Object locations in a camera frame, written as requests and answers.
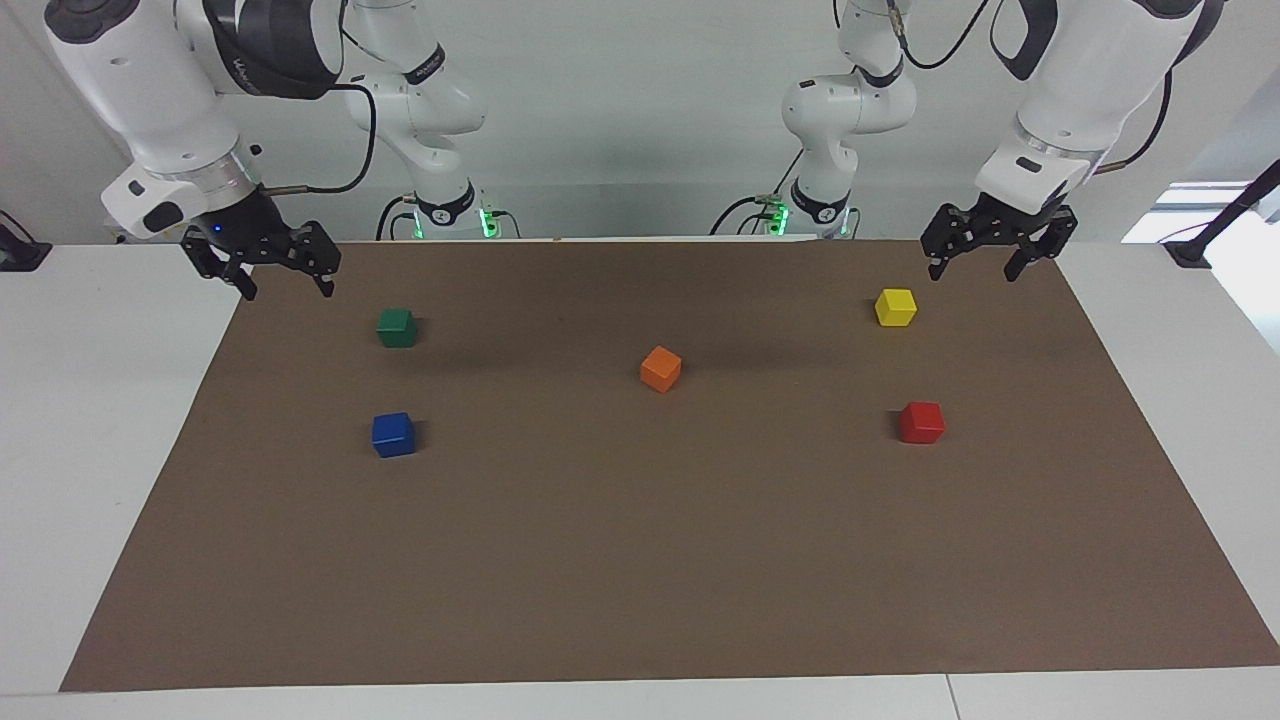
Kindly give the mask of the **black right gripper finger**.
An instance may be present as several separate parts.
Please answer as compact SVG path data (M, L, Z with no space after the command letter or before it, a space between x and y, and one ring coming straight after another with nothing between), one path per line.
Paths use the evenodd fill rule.
M310 277L325 299L335 291L333 275L338 273L340 260L340 250L319 222L305 222L291 229L288 268Z
M243 269L239 260L218 256L202 231L186 231L182 237L182 250L202 278L234 287L244 301L256 299L259 288L251 274Z

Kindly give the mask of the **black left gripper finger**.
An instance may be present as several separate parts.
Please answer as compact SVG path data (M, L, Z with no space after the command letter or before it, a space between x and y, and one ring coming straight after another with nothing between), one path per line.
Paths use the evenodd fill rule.
M950 261L983 246L982 215L975 209L963 210L952 204L938 208L920 237L922 250L929 260L928 274L940 281Z
M1075 213L1069 205L1060 205L1037 217L1012 220L1009 229L1015 251L1004 268L1005 279L1012 283L1029 265L1056 259L1076 224Z

